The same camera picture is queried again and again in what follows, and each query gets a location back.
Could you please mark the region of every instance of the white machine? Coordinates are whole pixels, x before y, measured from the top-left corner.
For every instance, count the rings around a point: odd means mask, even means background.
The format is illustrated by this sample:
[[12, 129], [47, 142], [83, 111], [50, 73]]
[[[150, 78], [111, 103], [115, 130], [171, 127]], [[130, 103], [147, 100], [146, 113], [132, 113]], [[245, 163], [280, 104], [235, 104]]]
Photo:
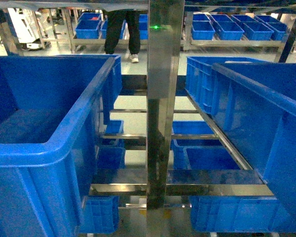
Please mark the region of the white machine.
[[39, 50], [42, 44], [38, 31], [43, 30], [43, 35], [47, 36], [39, 18], [37, 18], [40, 29], [37, 29], [34, 21], [34, 12], [26, 9], [9, 8], [10, 18], [13, 22], [17, 37], [23, 50]]

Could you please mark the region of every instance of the steel beam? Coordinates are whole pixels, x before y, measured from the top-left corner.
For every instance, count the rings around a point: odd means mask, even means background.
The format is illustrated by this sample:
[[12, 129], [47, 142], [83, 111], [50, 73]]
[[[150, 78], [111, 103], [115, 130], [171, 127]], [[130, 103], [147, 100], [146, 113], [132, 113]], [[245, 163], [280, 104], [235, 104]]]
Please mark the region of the steel beam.
[[[254, 170], [169, 170], [166, 176], [167, 196], [273, 196]], [[94, 177], [89, 195], [144, 196], [146, 192], [146, 169], [103, 169]]]
[[159, 237], [164, 223], [169, 146], [184, 0], [149, 0], [147, 90], [147, 236]]

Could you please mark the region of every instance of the shelf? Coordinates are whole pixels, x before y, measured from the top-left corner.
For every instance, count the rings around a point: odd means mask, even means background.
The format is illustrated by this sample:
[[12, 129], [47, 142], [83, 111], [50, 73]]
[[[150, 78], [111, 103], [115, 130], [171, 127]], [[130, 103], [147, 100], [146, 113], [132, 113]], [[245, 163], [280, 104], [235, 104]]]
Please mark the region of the shelf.
[[[102, 169], [94, 177], [89, 195], [145, 196], [146, 192], [146, 169]], [[273, 196], [273, 193], [253, 170], [168, 170], [166, 195]]]

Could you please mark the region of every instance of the leg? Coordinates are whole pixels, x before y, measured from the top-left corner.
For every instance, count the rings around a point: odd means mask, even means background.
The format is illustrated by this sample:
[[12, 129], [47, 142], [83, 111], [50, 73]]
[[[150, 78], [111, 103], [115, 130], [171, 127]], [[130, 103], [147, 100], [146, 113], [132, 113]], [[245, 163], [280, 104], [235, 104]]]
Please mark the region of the leg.
[[120, 32], [122, 30], [123, 21], [126, 16], [126, 11], [111, 11], [107, 12], [108, 26], [105, 41], [105, 52], [113, 54], [119, 41]]
[[127, 11], [126, 21], [128, 23], [129, 50], [131, 54], [138, 54], [140, 51], [139, 12]]

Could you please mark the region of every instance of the metal post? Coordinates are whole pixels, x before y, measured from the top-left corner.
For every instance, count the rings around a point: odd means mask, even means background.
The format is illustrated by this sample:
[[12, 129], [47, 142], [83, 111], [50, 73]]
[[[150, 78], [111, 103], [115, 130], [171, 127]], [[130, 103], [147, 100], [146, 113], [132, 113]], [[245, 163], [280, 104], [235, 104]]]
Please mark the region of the metal post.
[[55, 26], [54, 26], [54, 22], [53, 22], [53, 19], [52, 19], [52, 13], [51, 13], [50, 8], [48, 9], [48, 14], [49, 14], [49, 17], [50, 17], [50, 23], [52, 25], [52, 31], [53, 31], [54, 38], [57, 39], [58, 35], [57, 35], [56, 31], [55, 31]]
[[296, 19], [290, 30], [290, 34], [288, 35], [288, 37], [282, 40], [282, 44], [278, 49], [274, 62], [285, 63], [291, 50], [294, 47], [295, 41], [296, 41]]
[[0, 10], [0, 39], [8, 55], [24, 56], [7, 9]]
[[184, 46], [183, 46], [184, 51], [189, 50], [191, 47], [192, 24], [193, 24], [193, 12], [188, 11], [186, 13], [186, 21], [185, 21], [185, 42], [184, 42]]
[[66, 22], [66, 25], [67, 25], [69, 42], [70, 42], [70, 46], [71, 46], [71, 52], [75, 53], [76, 48], [75, 48], [75, 44], [73, 43], [74, 33], [73, 33], [70, 12], [69, 12], [69, 10], [67, 10], [65, 8], [62, 8], [61, 10], [62, 10], [62, 15], [63, 15], [64, 21]]
[[40, 29], [40, 26], [39, 26], [39, 23], [38, 23], [38, 20], [37, 20], [36, 12], [35, 11], [32, 11], [32, 13], [33, 13], [33, 18], [34, 18], [35, 26], [36, 26], [36, 29], [37, 29], [37, 32], [38, 32], [38, 36], [39, 36], [39, 39], [40, 39], [42, 48], [45, 49], [45, 44], [44, 44], [43, 36], [41, 34], [41, 29]]
[[73, 9], [73, 14], [74, 14], [75, 24], [78, 25], [78, 17], [79, 17], [79, 14], [78, 14], [78, 10], [76, 8]]
[[149, 0], [147, 236], [161, 236], [184, 0]]

